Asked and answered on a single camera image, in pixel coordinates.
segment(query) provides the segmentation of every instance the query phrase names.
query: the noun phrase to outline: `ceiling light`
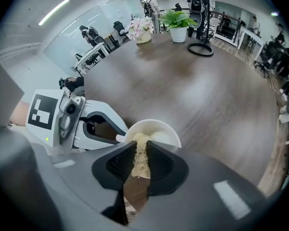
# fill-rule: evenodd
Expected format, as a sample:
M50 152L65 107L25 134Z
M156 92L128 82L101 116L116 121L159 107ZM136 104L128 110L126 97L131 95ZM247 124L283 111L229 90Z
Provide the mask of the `ceiling light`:
M80 33L80 32L81 32L81 31L79 31L78 33ZM78 33L77 33L77 34L78 34ZM75 34L75 35L73 36L73 38L74 38L77 34ZM68 35L68 36L69 36L69 35Z
M95 20L95 21L93 21L93 22L91 22L89 25L87 25L87 27L88 27L88 26L90 26L91 24L93 24L94 22L96 22L96 20Z
M45 21L48 20L49 17L52 16L53 13L55 13L58 9L60 9L63 5L65 5L69 0L64 0L59 5L57 5L53 10L51 10L39 23L39 26L43 25Z
M73 21L71 24L69 24L61 33L64 33L65 30L67 30L71 25L73 25L77 20Z
M88 21L90 21L90 20L92 20L93 18L95 18L95 17L97 17L97 16L99 16L100 15L100 13L99 14L97 14L96 16L93 16L91 19L89 19Z
M75 32L77 29L79 29L79 27L77 27L73 32ZM71 32L71 33L68 35L68 37L71 36L71 35L73 34L73 32Z

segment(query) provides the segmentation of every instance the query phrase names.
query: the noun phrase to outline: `lamp base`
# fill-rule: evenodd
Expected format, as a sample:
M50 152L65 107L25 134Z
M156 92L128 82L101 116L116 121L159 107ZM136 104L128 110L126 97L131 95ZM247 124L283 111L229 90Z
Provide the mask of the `lamp base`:
M198 47L202 47L202 48L205 48L207 49L209 52L208 53L204 53L204 52L201 52L201 51L196 51L193 49L193 46L198 46ZM198 40L194 43L190 43L188 46L187 46L187 49L192 53L192 54L195 54L195 55L199 55L199 56L206 56L206 57L210 57L210 56L213 56L214 54L214 48L213 46L209 43L209 42L204 42L204 41L201 41L201 40Z

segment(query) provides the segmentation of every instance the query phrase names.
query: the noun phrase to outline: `white flower pot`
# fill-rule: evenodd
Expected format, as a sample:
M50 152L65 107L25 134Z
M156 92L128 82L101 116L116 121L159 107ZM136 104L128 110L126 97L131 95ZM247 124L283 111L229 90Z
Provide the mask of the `white flower pot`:
M151 34L150 31L147 30L145 33L143 33L142 35L140 35L139 37L137 37L136 39L136 44L143 44L143 43L147 43L151 40Z
M187 29L187 27L171 28L170 33L171 33L173 42L176 42L176 43L185 42L186 29Z

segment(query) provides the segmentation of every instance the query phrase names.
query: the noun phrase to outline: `white desk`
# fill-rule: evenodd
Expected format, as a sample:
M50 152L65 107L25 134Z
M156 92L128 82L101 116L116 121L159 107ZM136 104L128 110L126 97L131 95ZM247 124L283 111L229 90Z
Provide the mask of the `white desk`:
M244 35L245 34L248 34L250 35L250 37L252 39L254 39L258 44L260 44L260 50L257 52L257 55L254 59L254 61L257 60L258 56L260 55L262 49L263 49L263 46L264 46L264 41L261 37L257 36L255 33L253 33L252 31L248 30L246 27L241 27L241 31L242 31L242 35L241 35L241 38L240 38L240 41L239 41L239 45L237 47L237 49L239 50L240 47L241 47L241 44L242 44L242 41L243 41L243 38L244 38Z
M96 54L99 50L102 50L105 56L108 56L109 53L106 50L105 46L103 45L104 43L98 43L94 48L89 50L76 64L75 64L75 69L78 69L82 74L87 74L87 72L83 69L84 65L86 64L86 61Z

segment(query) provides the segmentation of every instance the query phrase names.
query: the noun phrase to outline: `potted plant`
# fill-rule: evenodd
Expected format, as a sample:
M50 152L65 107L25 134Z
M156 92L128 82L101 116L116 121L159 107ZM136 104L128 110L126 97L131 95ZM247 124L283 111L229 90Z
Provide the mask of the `potted plant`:
M151 18L146 17L135 17L127 27L121 31L128 32L127 36L129 39L136 41L136 44L147 43L151 40L150 33L153 33L153 24Z
M198 25L198 23L189 18L188 14L182 11L175 12L168 10L159 20L168 25L167 31L170 30L172 40L176 43L183 43L185 41L186 29L190 25Z

